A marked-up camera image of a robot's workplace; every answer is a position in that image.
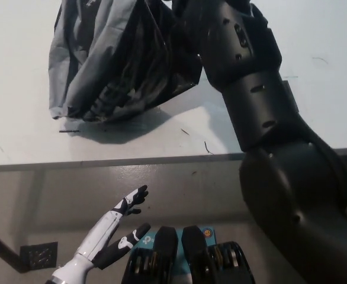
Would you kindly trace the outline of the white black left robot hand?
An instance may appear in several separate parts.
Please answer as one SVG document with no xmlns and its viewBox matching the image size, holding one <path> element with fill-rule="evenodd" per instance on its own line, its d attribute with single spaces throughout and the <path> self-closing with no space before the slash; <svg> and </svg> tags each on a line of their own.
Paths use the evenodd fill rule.
<svg viewBox="0 0 347 284">
<path fill-rule="evenodd" d="M 141 213 L 141 210 L 135 209 L 134 206 L 142 204 L 147 195 L 146 185 L 126 195 L 92 227 L 75 254 L 99 269 L 105 269 L 121 259 L 150 230 L 150 225 L 144 223 L 114 243 L 110 244 L 109 241 L 118 229 L 122 218 Z"/>
</svg>

